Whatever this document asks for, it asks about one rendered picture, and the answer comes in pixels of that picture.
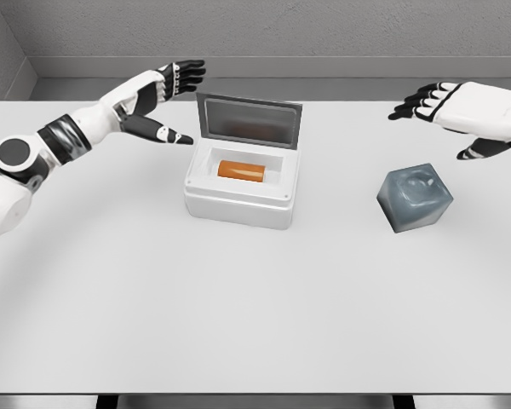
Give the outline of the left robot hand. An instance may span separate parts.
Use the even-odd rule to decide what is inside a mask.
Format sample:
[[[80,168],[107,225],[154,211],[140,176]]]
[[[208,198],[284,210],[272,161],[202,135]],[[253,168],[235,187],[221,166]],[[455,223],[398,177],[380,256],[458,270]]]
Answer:
[[[204,80],[204,65],[204,60],[181,60],[147,70],[105,94],[100,103],[112,109],[122,132],[157,143],[192,145],[192,137],[147,115],[160,103],[194,92]]]

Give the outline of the white box with open lid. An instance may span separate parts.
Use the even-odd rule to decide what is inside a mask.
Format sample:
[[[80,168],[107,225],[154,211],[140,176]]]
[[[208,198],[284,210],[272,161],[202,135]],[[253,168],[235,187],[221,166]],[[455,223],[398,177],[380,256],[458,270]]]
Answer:
[[[185,180],[191,216],[284,230],[291,224],[302,106],[197,95],[201,137]]]

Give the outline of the orange cylinder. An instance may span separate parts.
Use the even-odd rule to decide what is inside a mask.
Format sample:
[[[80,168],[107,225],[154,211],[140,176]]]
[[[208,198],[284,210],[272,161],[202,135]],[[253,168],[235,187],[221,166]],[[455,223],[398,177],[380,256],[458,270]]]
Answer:
[[[222,160],[219,163],[217,175],[242,181],[263,182],[265,167],[259,164]]]

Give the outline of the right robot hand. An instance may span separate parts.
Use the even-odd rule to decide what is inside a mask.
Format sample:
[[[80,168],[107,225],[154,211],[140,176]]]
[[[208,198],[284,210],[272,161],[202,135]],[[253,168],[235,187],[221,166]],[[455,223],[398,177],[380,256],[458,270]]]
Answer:
[[[420,119],[475,140],[458,160],[494,157],[511,148],[511,90],[477,82],[427,84],[404,98],[390,120]]]

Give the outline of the grey-blue cube block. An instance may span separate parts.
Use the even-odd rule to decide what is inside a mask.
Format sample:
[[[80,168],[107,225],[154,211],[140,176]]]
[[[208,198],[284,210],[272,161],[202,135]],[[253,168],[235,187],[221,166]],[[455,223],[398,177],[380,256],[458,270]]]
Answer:
[[[430,164],[390,171],[377,196],[395,233],[435,224],[453,196]]]

